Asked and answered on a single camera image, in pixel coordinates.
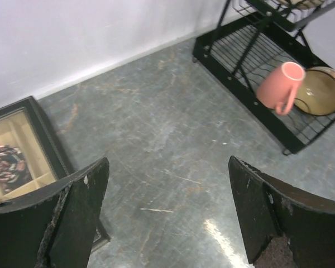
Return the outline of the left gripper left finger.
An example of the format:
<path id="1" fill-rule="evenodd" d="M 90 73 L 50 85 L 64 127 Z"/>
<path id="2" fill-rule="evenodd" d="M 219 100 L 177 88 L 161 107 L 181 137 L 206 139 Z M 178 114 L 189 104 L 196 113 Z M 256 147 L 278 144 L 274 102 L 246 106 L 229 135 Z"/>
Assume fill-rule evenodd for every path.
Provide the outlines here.
<path id="1" fill-rule="evenodd" d="M 87 267 L 109 178 L 102 158 L 0 203 L 0 267 Z"/>

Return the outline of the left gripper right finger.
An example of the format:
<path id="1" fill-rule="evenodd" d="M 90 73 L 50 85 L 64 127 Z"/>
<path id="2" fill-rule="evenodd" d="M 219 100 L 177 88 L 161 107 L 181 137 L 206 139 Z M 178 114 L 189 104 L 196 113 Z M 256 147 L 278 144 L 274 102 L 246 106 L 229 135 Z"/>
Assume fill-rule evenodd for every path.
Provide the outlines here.
<path id="1" fill-rule="evenodd" d="M 267 175 L 231 156 L 229 179 L 250 264 L 273 246 L 295 267 L 335 267 L 335 201 Z"/>

